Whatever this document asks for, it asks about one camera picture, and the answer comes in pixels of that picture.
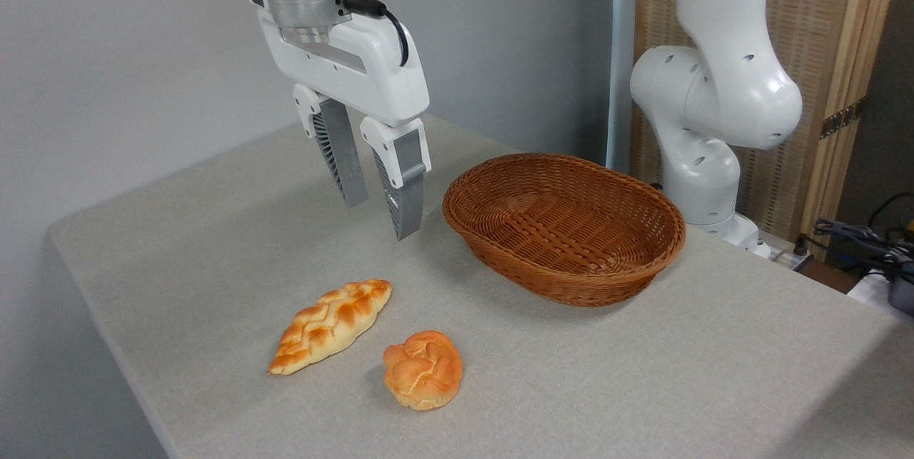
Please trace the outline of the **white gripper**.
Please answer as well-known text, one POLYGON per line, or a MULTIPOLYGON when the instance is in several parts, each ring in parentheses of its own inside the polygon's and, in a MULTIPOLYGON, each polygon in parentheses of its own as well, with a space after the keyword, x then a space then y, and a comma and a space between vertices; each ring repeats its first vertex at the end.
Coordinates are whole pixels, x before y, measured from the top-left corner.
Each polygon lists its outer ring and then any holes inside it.
POLYGON ((397 240, 416 232, 423 177, 432 166, 424 125, 415 117, 430 106, 430 95, 408 30, 409 58, 402 66, 401 40, 386 18, 355 14, 330 27, 326 41, 309 43, 303 30, 274 22, 266 0, 249 1, 278 69, 299 83, 293 98, 304 131, 316 141, 346 205, 368 199, 347 105, 366 115, 360 131, 373 150, 397 240))

